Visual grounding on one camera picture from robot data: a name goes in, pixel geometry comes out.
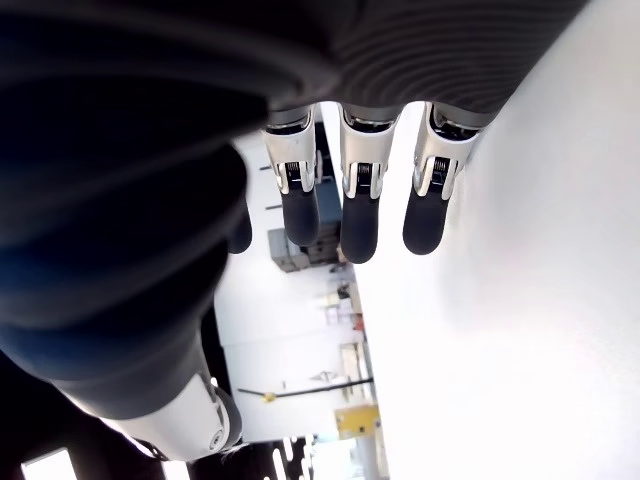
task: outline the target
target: white table surface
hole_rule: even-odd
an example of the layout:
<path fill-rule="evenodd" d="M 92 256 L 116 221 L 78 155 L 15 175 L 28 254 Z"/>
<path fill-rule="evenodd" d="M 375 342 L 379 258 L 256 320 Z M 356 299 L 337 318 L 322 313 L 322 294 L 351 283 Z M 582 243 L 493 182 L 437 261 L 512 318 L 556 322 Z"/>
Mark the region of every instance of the white table surface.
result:
<path fill-rule="evenodd" d="M 639 19 L 587 7 L 485 133 L 428 257 L 402 243 L 405 109 L 356 267 L 392 479 L 640 477 Z"/>

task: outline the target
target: yellow object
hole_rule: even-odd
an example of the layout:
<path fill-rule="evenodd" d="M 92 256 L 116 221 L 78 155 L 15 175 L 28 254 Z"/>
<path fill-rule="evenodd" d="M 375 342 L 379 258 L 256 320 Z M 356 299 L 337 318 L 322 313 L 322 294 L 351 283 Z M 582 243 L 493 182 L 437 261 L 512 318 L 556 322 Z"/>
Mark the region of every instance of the yellow object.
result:
<path fill-rule="evenodd" d="M 378 405 L 361 405 L 335 411 L 340 439 L 367 437 L 375 434 L 380 425 Z"/>

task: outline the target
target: white wall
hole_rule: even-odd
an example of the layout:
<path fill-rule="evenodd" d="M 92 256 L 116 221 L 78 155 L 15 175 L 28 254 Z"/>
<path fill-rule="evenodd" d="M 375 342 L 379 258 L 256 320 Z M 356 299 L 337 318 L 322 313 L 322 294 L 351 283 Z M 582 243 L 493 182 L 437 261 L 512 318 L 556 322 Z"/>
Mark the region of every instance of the white wall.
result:
<path fill-rule="evenodd" d="M 429 257 L 402 244 L 403 115 L 356 270 L 391 478 L 640 477 L 639 18 L 587 7 L 486 132 Z"/>
<path fill-rule="evenodd" d="M 334 431 L 333 410 L 344 406 L 339 391 L 279 399 L 266 404 L 237 388 L 281 392 L 319 385 L 309 378 L 322 371 L 341 372 L 339 347 L 361 340 L 350 326 L 327 322 L 324 297 L 330 289 L 330 267 L 285 273 L 271 260 L 267 231 L 283 228 L 274 174 L 260 134 L 236 142 L 249 174 L 247 203 L 253 241 L 240 255 L 230 255 L 215 293 L 215 310 L 231 380 L 244 422 L 246 441 Z"/>

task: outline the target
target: black fingertip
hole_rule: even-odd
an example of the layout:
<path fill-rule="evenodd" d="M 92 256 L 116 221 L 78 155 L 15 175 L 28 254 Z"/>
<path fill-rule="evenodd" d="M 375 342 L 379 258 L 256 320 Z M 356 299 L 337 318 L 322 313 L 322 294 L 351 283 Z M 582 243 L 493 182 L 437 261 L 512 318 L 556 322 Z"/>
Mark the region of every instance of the black fingertip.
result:
<path fill-rule="evenodd" d="M 227 237 L 227 251 L 234 254 L 242 253 L 249 248 L 252 239 L 251 218 L 249 217 L 249 208 L 245 199 L 240 222 Z"/>
<path fill-rule="evenodd" d="M 442 200 L 440 193 L 427 193 L 420 197 L 411 187 L 402 230 L 404 244 L 411 253 L 427 255 L 438 248 L 448 205 L 449 201 Z"/>
<path fill-rule="evenodd" d="M 344 197 L 340 246 L 351 263 L 365 263 L 376 252 L 379 200 L 362 194 L 356 194 L 355 198 Z"/>
<path fill-rule="evenodd" d="M 287 236 L 301 247 L 313 244 L 320 230 L 316 189 L 313 188 L 310 192 L 292 190 L 281 195 L 282 215 Z"/>

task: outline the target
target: screw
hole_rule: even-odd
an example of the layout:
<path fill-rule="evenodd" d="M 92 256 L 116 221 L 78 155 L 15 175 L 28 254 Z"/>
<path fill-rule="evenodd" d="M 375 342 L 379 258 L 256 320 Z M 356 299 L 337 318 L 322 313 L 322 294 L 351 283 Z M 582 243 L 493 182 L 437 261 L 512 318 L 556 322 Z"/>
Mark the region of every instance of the screw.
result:
<path fill-rule="evenodd" d="M 209 445 L 209 450 L 213 450 L 218 444 L 222 441 L 222 430 L 218 430 L 216 434 L 213 436 L 213 440 L 211 440 L 211 444 Z"/>

